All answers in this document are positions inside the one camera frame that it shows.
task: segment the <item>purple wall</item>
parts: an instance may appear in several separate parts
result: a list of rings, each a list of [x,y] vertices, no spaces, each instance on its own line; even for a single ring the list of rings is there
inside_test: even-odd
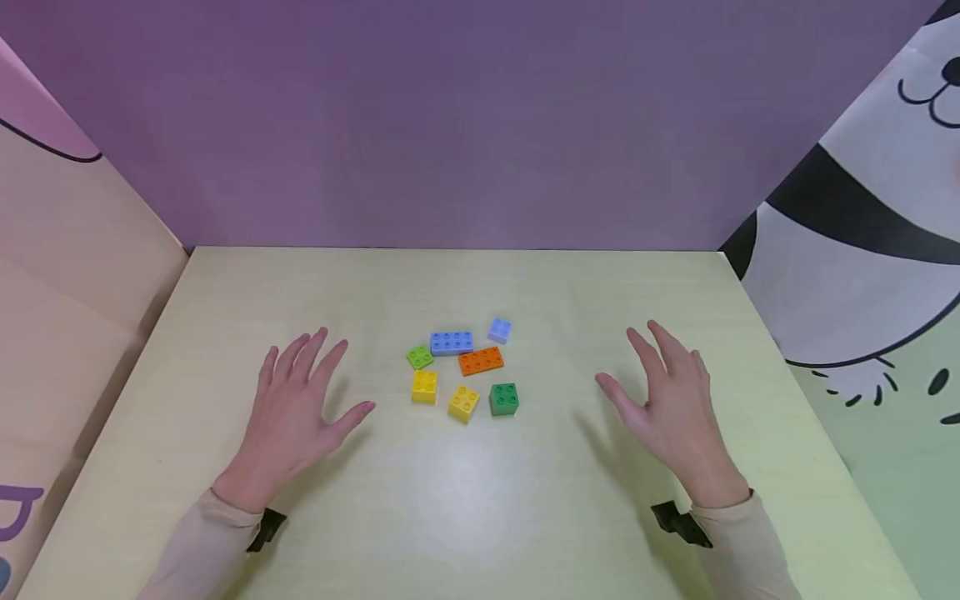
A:
[[[13,0],[188,246],[716,249],[937,0]]]

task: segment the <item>forearm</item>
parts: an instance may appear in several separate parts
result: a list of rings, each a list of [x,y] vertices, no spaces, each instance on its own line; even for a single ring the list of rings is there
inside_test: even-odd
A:
[[[729,508],[694,505],[691,513],[713,544],[698,555],[718,600],[800,600],[757,495]]]
[[[138,600],[219,597],[239,570],[261,517],[207,490],[180,519]]]

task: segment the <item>light blue lego brick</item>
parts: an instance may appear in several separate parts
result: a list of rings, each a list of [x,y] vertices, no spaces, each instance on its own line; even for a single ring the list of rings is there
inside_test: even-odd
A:
[[[506,344],[507,340],[510,339],[510,331],[514,328],[514,324],[509,321],[504,321],[503,319],[494,319],[493,323],[490,325],[490,332],[487,333],[488,340],[494,340],[500,344]]]
[[[430,336],[430,353],[453,356],[473,352],[473,334],[469,331],[438,331]]]

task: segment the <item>lego brick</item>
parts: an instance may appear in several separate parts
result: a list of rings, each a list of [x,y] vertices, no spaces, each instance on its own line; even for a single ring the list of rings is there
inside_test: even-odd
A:
[[[503,319],[494,319],[493,323],[490,325],[490,331],[487,333],[488,340],[494,340],[500,344],[506,344],[507,340],[510,339],[510,332],[513,330],[514,324],[509,321],[504,321]]]
[[[410,361],[410,366],[414,368],[414,371],[419,371],[433,362],[433,355],[430,354],[430,350],[426,349],[426,346],[420,345],[407,352],[407,360]]]
[[[460,372],[464,374],[464,377],[503,367],[500,348],[486,348],[470,354],[461,354],[459,360]]]
[[[490,414],[494,417],[512,415],[519,406],[515,383],[496,383],[490,388]]]
[[[410,389],[414,402],[437,403],[437,374],[432,371],[414,371],[414,384]]]
[[[473,352],[473,333],[470,331],[438,331],[430,336],[430,353],[434,356],[467,352]]]
[[[477,406],[480,395],[467,386],[460,386],[450,399],[450,404],[446,412],[453,417],[466,423],[473,414],[473,409]]]

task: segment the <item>wrist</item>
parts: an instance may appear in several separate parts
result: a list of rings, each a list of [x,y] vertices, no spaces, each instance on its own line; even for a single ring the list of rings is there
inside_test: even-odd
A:
[[[687,473],[678,473],[677,477],[690,500],[700,508],[729,508],[750,499],[747,479],[729,457]]]
[[[218,498],[234,508],[257,515],[279,491],[277,478],[269,473],[231,463],[211,486]]]

